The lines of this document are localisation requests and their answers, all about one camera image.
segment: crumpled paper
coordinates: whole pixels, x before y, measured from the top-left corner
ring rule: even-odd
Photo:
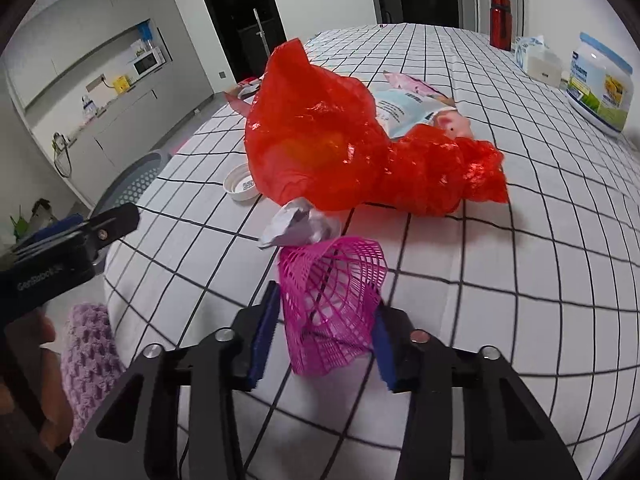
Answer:
[[[258,247],[302,247],[340,236],[337,218],[314,208],[306,198],[295,198],[274,215],[258,241]]]

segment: white tablecloth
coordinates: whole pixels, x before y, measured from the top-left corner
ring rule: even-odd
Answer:
[[[465,203],[446,218],[361,205],[341,215],[345,232],[380,242],[390,267],[384,298],[415,326],[457,348],[498,347],[584,478],[598,478],[640,414],[640,166],[632,147],[595,130],[561,91],[530,80],[476,33],[371,26],[325,32],[306,49],[312,62],[370,89],[388,87],[385,70],[423,78],[455,98],[476,138],[505,153],[509,205]],[[266,198],[235,203],[222,189],[246,160],[243,128],[228,106],[218,111],[143,195],[138,230],[111,248],[108,307],[126,364],[151,342],[198,343],[276,278],[274,250],[256,240],[278,207]],[[264,379],[235,400],[251,478],[395,475],[408,395],[387,391],[370,356],[324,378],[298,377],[279,325]]]

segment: metal screw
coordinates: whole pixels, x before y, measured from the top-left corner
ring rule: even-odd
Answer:
[[[431,335],[419,328],[411,332],[410,338],[412,343],[427,343],[431,339]]]
[[[142,355],[148,359],[153,359],[154,357],[158,357],[162,350],[162,345],[159,345],[158,343],[151,343],[150,345],[145,346],[145,349],[142,351]]]
[[[485,346],[482,348],[482,357],[490,361],[495,361],[500,357],[500,351],[495,346]]]
[[[216,341],[220,341],[221,343],[231,341],[235,336],[236,333],[230,328],[216,330]]]

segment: red plastic bag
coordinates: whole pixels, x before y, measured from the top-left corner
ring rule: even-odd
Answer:
[[[281,205],[302,196],[324,211],[371,201],[444,215],[463,198],[508,200],[490,142],[450,140],[423,124],[392,142],[369,90],[311,65],[300,40],[271,56],[244,145],[258,190]]]

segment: yellow box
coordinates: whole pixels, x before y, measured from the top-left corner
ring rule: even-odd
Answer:
[[[121,75],[119,78],[114,79],[113,81],[113,87],[118,94],[123,94],[124,92],[129,90],[130,86],[131,85],[129,84],[129,79],[127,79],[127,76],[125,75]]]

